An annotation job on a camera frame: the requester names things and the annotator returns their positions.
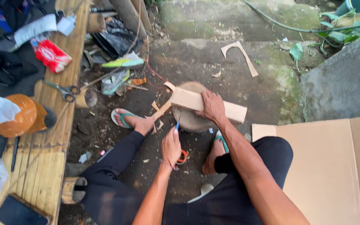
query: hand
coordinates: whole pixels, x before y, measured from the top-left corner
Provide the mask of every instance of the hand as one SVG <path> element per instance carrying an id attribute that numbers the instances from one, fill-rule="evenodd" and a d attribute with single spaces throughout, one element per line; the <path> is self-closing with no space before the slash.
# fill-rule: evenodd
<path id="1" fill-rule="evenodd" d="M 204 110 L 195 111 L 195 114 L 205 117 L 217 124 L 221 118 L 225 117 L 224 103 L 220 95 L 216 95 L 210 90 L 201 93 L 204 101 Z"/>
<path id="2" fill-rule="evenodd" d="M 181 145 L 179 132 L 175 127 L 170 129 L 169 133 L 162 140 L 162 158 L 172 167 L 181 156 Z"/>

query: person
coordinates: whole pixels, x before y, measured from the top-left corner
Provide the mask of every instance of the person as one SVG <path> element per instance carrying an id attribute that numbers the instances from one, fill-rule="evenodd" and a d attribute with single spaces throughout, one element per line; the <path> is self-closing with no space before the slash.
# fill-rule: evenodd
<path id="1" fill-rule="evenodd" d="M 192 203 L 165 203 L 167 183 L 181 155 L 173 127 L 162 140 L 162 161 L 145 197 L 127 188 L 117 176 L 132 161 L 153 121 L 116 109 L 117 125 L 134 131 L 82 175 L 88 181 L 82 204 L 93 220 L 98 225 L 309 224 L 282 191 L 293 158 L 288 142 L 264 137 L 250 144 L 225 116 L 220 96 L 205 91 L 202 98 L 204 110 L 195 113 L 215 122 L 222 134 L 202 171 L 227 173 L 222 182 Z"/>

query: phone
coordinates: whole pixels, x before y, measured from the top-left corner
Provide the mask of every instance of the phone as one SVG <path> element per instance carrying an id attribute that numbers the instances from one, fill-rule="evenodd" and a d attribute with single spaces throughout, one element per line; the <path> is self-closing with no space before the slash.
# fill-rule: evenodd
<path id="1" fill-rule="evenodd" d="M 48 225 L 50 218 L 16 195 L 9 194 L 0 207 L 0 222 L 4 225 Z"/>

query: red package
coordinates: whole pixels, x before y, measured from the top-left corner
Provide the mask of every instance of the red package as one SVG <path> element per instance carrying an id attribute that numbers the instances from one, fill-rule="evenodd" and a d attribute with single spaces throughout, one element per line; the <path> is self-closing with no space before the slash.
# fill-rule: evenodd
<path id="1" fill-rule="evenodd" d="M 65 66 L 72 61 L 72 57 L 50 40 L 43 40 L 38 43 L 36 58 L 54 73 L 63 71 Z"/>

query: bracelet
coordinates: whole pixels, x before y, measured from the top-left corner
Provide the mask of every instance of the bracelet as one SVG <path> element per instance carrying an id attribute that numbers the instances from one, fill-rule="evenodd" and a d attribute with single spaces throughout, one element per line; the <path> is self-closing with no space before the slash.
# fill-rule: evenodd
<path id="1" fill-rule="evenodd" d="M 159 161 L 160 161 L 161 164 L 163 164 L 165 166 L 168 166 L 171 169 L 174 169 L 174 167 L 170 163 L 168 163 L 167 161 L 163 161 L 162 159 L 159 159 Z"/>

